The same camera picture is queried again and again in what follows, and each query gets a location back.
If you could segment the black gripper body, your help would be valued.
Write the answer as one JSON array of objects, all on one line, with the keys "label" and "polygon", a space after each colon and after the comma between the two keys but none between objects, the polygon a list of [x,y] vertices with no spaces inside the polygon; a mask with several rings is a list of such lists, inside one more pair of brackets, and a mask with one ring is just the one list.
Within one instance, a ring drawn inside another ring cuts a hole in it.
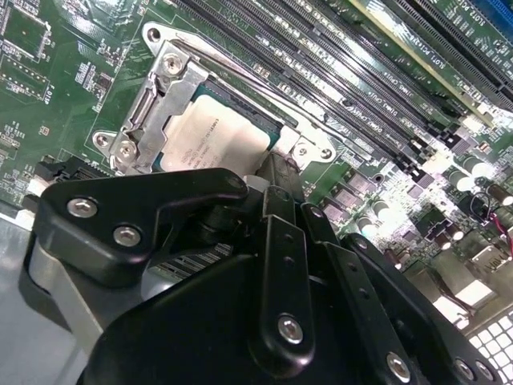
[{"label": "black gripper body", "polygon": [[85,384],[356,384],[305,257],[239,256],[116,319]]}]

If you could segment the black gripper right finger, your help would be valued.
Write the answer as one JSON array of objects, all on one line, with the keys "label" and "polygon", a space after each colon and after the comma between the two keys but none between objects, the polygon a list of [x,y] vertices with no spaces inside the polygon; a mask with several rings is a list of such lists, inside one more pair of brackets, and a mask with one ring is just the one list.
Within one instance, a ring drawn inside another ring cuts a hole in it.
[{"label": "black gripper right finger", "polygon": [[283,166],[300,203],[308,261],[325,285],[335,341],[356,384],[500,384],[494,366],[363,236],[339,240],[305,202],[293,160]]}]

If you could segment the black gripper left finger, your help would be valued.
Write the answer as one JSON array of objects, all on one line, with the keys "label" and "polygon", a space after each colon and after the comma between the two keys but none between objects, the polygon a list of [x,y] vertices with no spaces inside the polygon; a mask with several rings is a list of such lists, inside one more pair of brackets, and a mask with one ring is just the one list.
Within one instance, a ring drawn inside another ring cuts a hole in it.
[{"label": "black gripper left finger", "polygon": [[309,274],[285,160],[272,154],[247,177],[206,168],[53,184],[37,201],[21,291],[66,324],[88,364],[116,319],[217,263],[303,256]]}]

